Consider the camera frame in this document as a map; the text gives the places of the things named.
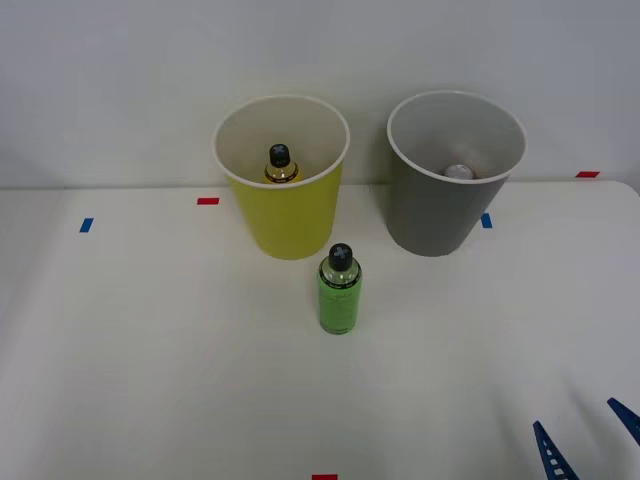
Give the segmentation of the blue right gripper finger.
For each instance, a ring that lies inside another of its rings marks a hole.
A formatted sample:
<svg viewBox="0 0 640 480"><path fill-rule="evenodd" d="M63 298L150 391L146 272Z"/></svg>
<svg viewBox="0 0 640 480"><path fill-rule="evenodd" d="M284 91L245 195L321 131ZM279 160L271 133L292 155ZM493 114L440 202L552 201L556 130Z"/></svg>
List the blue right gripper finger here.
<svg viewBox="0 0 640 480"><path fill-rule="evenodd" d="M571 468L539 421L533 424L533 430L547 479L579 480L579 476Z"/></svg>
<svg viewBox="0 0 640 480"><path fill-rule="evenodd" d="M640 417L613 397L607 401L607 404L633 437L637 445L640 445Z"/></svg>

